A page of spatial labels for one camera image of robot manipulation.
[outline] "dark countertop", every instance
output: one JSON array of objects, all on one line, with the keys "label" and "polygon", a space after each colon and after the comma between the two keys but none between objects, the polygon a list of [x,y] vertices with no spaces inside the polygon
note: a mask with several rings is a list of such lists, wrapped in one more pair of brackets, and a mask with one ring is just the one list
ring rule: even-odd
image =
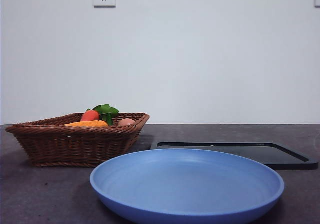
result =
[{"label": "dark countertop", "polygon": [[[99,201],[89,183],[93,168],[33,167],[5,127],[1,126],[2,224],[131,224]],[[320,124],[146,124],[129,152],[147,150],[155,141],[274,142],[320,159]],[[320,169],[277,172],[285,183],[283,195],[252,224],[318,224]]]}]

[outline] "carrot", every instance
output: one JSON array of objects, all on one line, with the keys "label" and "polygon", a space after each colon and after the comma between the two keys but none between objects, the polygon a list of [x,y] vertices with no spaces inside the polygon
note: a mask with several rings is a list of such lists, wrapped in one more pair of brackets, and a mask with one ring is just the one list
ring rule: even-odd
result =
[{"label": "carrot", "polygon": [[65,126],[71,127],[107,127],[108,124],[102,120],[93,120],[93,121],[80,121],[74,123],[67,123]]}]

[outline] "orange vegetable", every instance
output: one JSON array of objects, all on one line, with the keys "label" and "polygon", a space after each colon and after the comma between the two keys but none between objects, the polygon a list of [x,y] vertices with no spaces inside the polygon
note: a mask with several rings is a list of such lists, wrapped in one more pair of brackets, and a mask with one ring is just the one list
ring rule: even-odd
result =
[{"label": "orange vegetable", "polygon": [[99,120],[99,113],[95,110],[87,110],[82,114],[80,121]]},{"label": "orange vegetable", "polygon": [[71,127],[107,127],[108,124],[102,120],[93,120],[93,121],[80,121],[74,123],[65,124],[65,126]]}]

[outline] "basket rim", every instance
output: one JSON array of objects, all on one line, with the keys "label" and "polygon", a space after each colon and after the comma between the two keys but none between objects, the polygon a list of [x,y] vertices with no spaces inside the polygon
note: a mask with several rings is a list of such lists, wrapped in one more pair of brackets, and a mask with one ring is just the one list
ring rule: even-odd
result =
[{"label": "basket rim", "polygon": [[146,113],[119,113],[118,115],[128,115],[128,114],[141,114],[142,116],[135,121],[133,124],[125,125],[125,126],[106,126],[106,127],[73,127],[73,126],[65,126],[65,125],[48,125],[48,124],[32,124],[38,121],[51,121],[71,115],[79,115],[82,113],[70,113],[67,115],[62,115],[59,117],[53,117],[48,119],[42,119],[37,121],[25,122],[25,123],[16,123],[12,124],[11,126],[7,127],[5,130],[10,133],[20,133],[23,132],[25,134],[35,134],[35,133],[91,133],[97,132],[100,134],[107,134],[107,133],[131,133],[136,130],[139,130],[143,127],[146,121],[149,119],[149,115]]}]

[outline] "basket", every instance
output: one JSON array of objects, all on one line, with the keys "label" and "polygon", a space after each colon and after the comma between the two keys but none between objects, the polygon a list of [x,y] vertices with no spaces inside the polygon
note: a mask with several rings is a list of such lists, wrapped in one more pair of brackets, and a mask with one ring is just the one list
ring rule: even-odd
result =
[{"label": "basket", "polygon": [[[149,119],[146,113],[119,113],[108,127],[64,126],[79,121],[81,116],[82,113],[72,113],[13,124],[5,130],[16,137],[34,166],[96,167],[126,153]],[[117,126],[123,118],[131,118],[135,123]]]}]

